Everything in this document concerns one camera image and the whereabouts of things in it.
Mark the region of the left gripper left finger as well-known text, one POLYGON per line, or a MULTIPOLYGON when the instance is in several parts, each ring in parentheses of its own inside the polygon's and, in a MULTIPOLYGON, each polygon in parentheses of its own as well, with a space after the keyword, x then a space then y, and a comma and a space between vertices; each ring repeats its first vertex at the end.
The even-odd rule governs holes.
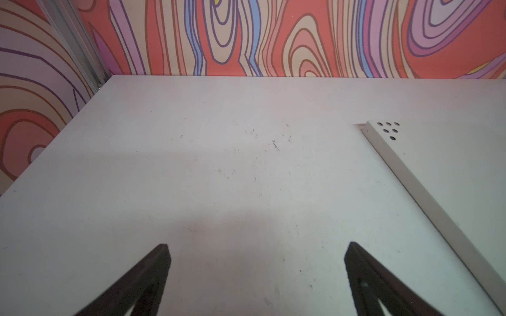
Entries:
POLYGON ((80 310, 78 315, 157 315, 166 286, 171 255, 159 244, 133 268, 80 310))

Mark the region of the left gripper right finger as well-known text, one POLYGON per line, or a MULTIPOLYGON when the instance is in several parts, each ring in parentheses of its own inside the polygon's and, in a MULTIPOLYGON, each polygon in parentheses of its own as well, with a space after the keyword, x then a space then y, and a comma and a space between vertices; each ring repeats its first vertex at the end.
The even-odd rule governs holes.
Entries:
POLYGON ((441 315, 361 245, 351 242, 345 266, 358 315, 441 315))

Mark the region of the white and black file folder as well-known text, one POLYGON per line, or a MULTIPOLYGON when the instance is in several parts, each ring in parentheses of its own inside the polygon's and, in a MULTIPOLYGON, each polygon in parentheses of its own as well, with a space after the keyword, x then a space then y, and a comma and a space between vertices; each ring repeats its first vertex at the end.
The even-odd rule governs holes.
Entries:
POLYGON ((368 121, 362 133, 505 311, 505 137, 463 122, 368 121))

